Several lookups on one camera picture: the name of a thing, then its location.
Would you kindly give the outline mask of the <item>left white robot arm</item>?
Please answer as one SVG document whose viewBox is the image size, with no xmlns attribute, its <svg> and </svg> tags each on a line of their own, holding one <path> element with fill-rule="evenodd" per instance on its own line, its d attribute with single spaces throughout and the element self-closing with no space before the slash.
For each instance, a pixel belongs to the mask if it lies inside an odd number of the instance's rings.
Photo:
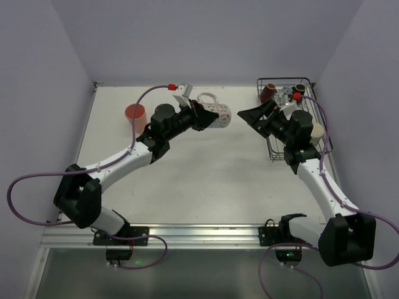
<svg viewBox="0 0 399 299">
<path fill-rule="evenodd" d="M 77 227 L 93 228 L 124 240 L 130 224 L 119 213 L 102 205 L 102 194 L 126 175 L 159 160 L 170 140 L 188 129 L 202 131 L 220 117 L 220 109 L 191 100 L 176 112 L 170 104 L 155 108 L 143 133 L 125 150 L 94 165 L 73 164 L 67 168 L 55 194 L 54 204 Z"/>
</svg>

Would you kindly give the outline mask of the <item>white patterned mug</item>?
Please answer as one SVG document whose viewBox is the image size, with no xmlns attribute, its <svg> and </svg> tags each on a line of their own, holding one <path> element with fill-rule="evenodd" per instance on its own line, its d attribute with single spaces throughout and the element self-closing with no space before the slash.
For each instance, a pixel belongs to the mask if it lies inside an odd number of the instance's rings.
<svg viewBox="0 0 399 299">
<path fill-rule="evenodd" d="M 199 93 L 196 101 L 208 111 L 218 115 L 208 128 L 226 128 L 231 122 L 231 109 L 225 104 L 219 103 L 218 97 L 209 92 Z"/>
</svg>

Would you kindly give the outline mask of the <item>clear glass cup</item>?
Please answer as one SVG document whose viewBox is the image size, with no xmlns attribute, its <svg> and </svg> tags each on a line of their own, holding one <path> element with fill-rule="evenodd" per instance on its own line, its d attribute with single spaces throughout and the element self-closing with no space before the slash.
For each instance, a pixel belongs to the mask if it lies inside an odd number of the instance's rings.
<svg viewBox="0 0 399 299">
<path fill-rule="evenodd" d="M 276 92 L 277 102 L 280 104 L 292 101 L 293 90 L 286 85 Z"/>
</svg>

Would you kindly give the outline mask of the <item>beige patterned mug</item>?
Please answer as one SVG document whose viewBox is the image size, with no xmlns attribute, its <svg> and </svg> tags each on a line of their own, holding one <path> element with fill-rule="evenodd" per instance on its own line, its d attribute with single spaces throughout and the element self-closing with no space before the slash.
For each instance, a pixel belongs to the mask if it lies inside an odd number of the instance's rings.
<svg viewBox="0 0 399 299">
<path fill-rule="evenodd" d="M 312 132 L 310 134 L 310 142 L 314 146 L 317 146 L 319 144 L 320 140 L 322 139 L 322 137 L 324 136 L 325 129 L 318 122 L 313 122 L 312 125 L 313 125 L 313 129 L 312 129 Z"/>
</svg>

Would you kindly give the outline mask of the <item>pink plastic cup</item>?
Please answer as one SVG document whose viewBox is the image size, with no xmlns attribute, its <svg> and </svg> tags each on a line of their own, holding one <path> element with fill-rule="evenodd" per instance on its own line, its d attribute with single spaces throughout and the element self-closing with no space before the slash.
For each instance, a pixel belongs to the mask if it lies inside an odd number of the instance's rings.
<svg viewBox="0 0 399 299">
<path fill-rule="evenodd" d="M 142 134 L 147 125 L 147 114 L 142 104 L 131 104 L 125 109 L 125 117 L 130 123 L 134 123 L 135 132 Z"/>
</svg>

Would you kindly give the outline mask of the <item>brown ceramic cup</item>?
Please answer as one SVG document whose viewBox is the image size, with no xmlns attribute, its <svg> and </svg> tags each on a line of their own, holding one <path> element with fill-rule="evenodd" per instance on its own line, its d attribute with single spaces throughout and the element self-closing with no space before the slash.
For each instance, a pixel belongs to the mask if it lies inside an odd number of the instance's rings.
<svg viewBox="0 0 399 299">
<path fill-rule="evenodd" d="M 260 95 L 260 101 L 261 103 L 266 103 L 269 100 L 272 100 L 274 98 L 274 95 L 276 93 L 276 86 L 273 83 L 267 83 Z"/>
</svg>

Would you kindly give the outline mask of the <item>black wire dish rack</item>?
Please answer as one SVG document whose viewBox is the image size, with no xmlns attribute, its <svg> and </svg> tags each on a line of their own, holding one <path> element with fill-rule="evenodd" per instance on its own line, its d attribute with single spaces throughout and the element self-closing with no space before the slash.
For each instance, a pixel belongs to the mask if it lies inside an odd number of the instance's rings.
<svg viewBox="0 0 399 299">
<path fill-rule="evenodd" d="M 276 92 L 280 90 L 282 87 L 288 85 L 292 88 L 294 88 L 295 84 L 301 83 L 306 86 L 306 91 L 305 91 L 305 96 L 307 97 L 312 97 L 314 100 L 317 100 L 316 94 L 315 94 L 315 83 L 312 82 L 310 79 L 307 77 L 266 77 L 266 78 L 258 78 L 257 79 L 257 102 L 259 105 L 262 105 L 260 101 L 260 95 L 261 92 L 264 88 L 264 86 L 267 83 L 273 83 L 276 86 Z M 276 93 L 274 95 L 273 100 L 276 102 L 276 104 L 281 108 L 281 106 L 288 104 L 290 102 L 286 102 L 283 104 L 280 104 L 277 102 L 277 96 Z M 325 122 L 325 117 L 322 115 L 322 112 L 320 111 L 319 107 L 317 106 L 316 103 L 313 101 L 305 98 L 303 99 L 300 103 L 298 103 L 298 106 L 300 110 L 304 110 L 309 112 L 313 116 L 313 122 L 318 122 L 320 123 L 324 129 L 326 129 L 326 122 Z M 326 138 L 326 132 L 324 133 L 324 136 L 320 140 L 319 144 L 315 146 L 321 154 L 321 151 L 324 147 L 324 143 L 327 140 L 327 154 L 331 153 L 334 146 L 332 144 L 331 138 L 329 137 L 328 139 Z M 269 136 L 266 138 L 266 145 L 267 145 L 267 150 L 269 153 L 269 158 L 271 161 L 283 161 L 284 160 L 284 145 L 281 141 L 277 140 L 273 136 Z"/>
</svg>

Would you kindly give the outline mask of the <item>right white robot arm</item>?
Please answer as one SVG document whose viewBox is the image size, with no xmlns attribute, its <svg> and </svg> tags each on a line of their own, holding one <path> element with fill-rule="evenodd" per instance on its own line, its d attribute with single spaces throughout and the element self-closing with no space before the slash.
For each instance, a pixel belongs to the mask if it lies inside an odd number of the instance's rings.
<svg viewBox="0 0 399 299">
<path fill-rule="evenodd" d="M 261 136 L 272 135 L 283 143 L 286 164 L 307 186 L 326 220 L 326 224 L 318 224 L 303 215 L 284 216 L 283 233 L 316 247 L 330 267 L 370 260 L 376 220 L 359 212 L 335 181 L 325 183 L 330 174 L 311 143 L 312 115 L 296 110 L 286 117 L 279 106 L 269 100 L 259 107 L 238 112 L 238 116 Z"/>
</svg>

